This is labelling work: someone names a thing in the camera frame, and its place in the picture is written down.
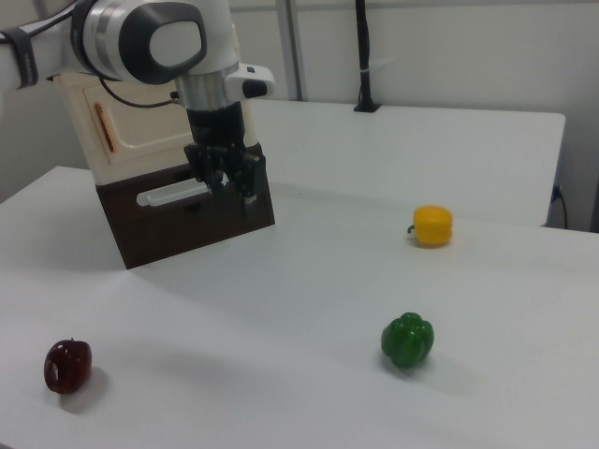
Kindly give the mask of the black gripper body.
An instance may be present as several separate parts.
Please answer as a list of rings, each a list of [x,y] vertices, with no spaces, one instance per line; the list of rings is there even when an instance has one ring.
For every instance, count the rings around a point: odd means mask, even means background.
[[[187,116],[194,142],[184,147],[193,176],[204,183],[205,173],[221,170],[239,188],[241,170],[246,157],[262,159],[262,188],[267,186],[266,157],[256,138],[246,136],[246,126],[240,103],[227,107],[196,111]]]

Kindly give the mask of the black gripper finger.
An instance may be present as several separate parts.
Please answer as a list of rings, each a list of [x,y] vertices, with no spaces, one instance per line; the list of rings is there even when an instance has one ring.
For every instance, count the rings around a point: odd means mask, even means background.
[[[239,191],[242,197],[242,209],[246,218],[255,213],[257,195],[262,189],[262,159],[246,157],[241,170]]]
[[[204,183],[215,202],[226,200],[226,174],[221,170],[209,170],[205,173]]]

